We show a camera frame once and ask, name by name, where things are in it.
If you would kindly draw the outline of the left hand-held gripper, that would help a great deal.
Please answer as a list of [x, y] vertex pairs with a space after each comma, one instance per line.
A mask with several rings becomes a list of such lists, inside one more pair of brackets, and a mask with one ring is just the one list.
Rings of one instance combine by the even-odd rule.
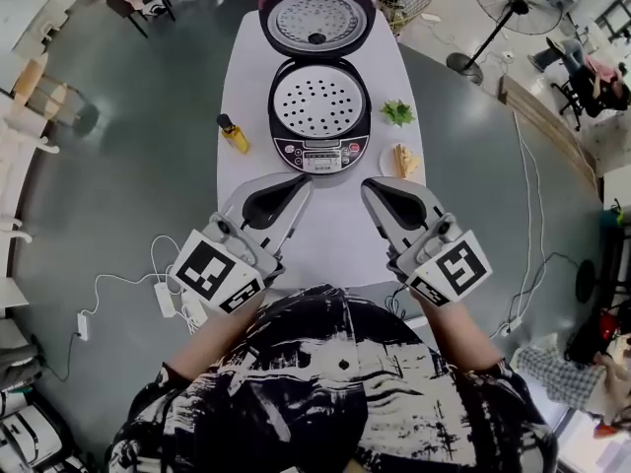
[[[312, 178], [299, 172], [243, 183], [223, 206], [227, 217], [216, 212], [203, 231], [191, 232], [170, 275], [211, 310], [236, 312], [285, 272], [276, 255], [301, 221], [313, 191]], [[266, 230], [262, 246], [245, 228]]]

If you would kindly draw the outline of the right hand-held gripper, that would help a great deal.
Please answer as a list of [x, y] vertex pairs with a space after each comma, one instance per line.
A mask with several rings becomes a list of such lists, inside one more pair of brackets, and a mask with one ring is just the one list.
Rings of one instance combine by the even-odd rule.
[[464, 231], [427, 187], [378, 176], [361, 184], [364, 205], [389, 243], [387, 268], [435, 306], [457, 303], [492, 274], [473, 231]]

